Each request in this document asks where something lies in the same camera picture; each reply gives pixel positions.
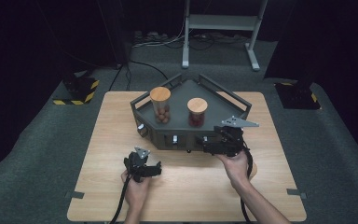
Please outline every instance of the cylindrical container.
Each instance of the cylindrical container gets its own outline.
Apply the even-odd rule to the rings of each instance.
[[[170,121],[170,97],[171,91],[165,87],[156,87],[150,92],[157,123],[168,123]]]
[[[188,101],[188,124],[192,127],[200,127],[205,121],[205,111],[208,103],[202,98],[193,98]]]

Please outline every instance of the gray carpet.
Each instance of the gray carpet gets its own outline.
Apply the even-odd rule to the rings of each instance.
[[[320,86],[311,89],[323,109],[282,108],[273,83],[285,80],[263,79],[275,47],[257,41],[259,72],[252,71],[242,44],[191,49],[188,69],[181,68],[181,49],[141,47],[132,50],[131,58],[156,66],[167,77],[202,73],[232,91],[264,93],[297,187],[308,197],[303,200],[308,215],[304,223],[358,223],[358,146]],[[130,74],[130,91],[149,91],[165,80],[151,67],[130,63],[129,68],[129,73],[122,69],[112,91],[125,91]],[[88,105],[48,101],[22,132],[0,163],[0,223],[71,223],[67,193],[75,189],[103,96],[116,73],[97,69],[92,76],[100,85]]]

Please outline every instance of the orange lid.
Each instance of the orange lid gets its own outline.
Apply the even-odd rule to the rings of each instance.
[[[153,101],[158,101],[158,102],[166,101],[170,98],[170,96],[171,96],[171,91],[165,87],[156,87],[150,92],[150,98]]]
[[[208,108],[208,103],[202,98],[193,98],[188,101],[187,107],[192,113],[201,114]]]

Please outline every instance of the metal stand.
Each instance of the metal stand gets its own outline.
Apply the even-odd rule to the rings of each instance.
[[[254,53],[255,40],[263,20],[268,0],[262,0],[257,16],[220,16],[220,15],[195,15],[190,14],[190,0],[186,0],[185,19],[185,44],[183,45],[182,67],[188,68],[188,34],[189,29],[214,29],[214,30],[242,30],[253,31],[250,43],[245,44],[249,59],[254,71],[259,71],[257,59]]]

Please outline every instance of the tabletop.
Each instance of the tabletop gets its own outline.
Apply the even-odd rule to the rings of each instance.
[[[115,214],[123,187],[120,178],[124,158],[134,147],[151,151],[148,165],[161,161],[162,173],[153,177],[141,221],[213,222],[244,221],[240,197],[231,187],[220,160],[201,151],[159,150],[137,130],[130,101],[142,91],[110,91],[104,98],[89,141],[67,217],[71,221],[110,221]],[[244,140],[254,157],[257,174],[252,183],[290,221],[307,215],[296,189],[272,117],[260,92],[234,92],[252,104],[248,120],[259,123],[245,128]],[[117,221],[123,221],[128,205]],[[255,220],[248,211],[249,218]]]

